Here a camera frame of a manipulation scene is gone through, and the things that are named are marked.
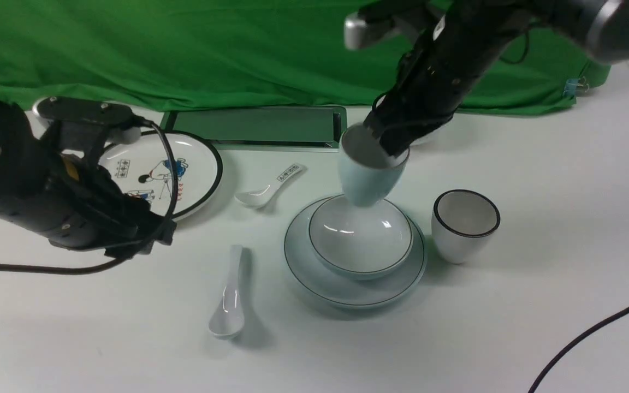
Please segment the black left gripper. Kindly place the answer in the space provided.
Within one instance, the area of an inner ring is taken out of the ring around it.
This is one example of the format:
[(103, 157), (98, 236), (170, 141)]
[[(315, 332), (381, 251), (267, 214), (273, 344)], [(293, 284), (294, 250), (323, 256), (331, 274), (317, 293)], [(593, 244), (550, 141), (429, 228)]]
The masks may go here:
[(99, 162), (86, 166), (81, 152), (55, 152), (40, 137), (23, 109), (0, 100), (0, 219), (57, 248), (109, 257), (172, 244), (169, 216), (125, 194)]

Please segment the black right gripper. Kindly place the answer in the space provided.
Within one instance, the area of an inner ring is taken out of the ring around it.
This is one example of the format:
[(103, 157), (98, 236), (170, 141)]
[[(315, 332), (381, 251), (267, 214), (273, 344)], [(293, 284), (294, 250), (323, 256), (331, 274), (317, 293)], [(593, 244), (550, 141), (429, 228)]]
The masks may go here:
[(452, 2), (442, 32), (434, 37), (434, 30), (427, 29), (417, 38), (395, 84), (365, 119), (381, 148), (399, 156), (449, 122), (531, 20), (517, 1)]

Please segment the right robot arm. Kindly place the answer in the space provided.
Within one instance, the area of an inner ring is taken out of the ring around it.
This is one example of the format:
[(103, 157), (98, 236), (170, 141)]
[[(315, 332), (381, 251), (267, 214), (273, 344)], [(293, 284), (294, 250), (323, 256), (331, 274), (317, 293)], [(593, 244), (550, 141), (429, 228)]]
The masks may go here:
[(413, 45), (395, 82), (364, 120), (381, 148), (400, 155), (449, 122), (509, 44), (548, 28), (592, 60), (629, 60), (629, 1), (376, 1), (344, 21), (346, 48), (361, 50), (395, 35)]

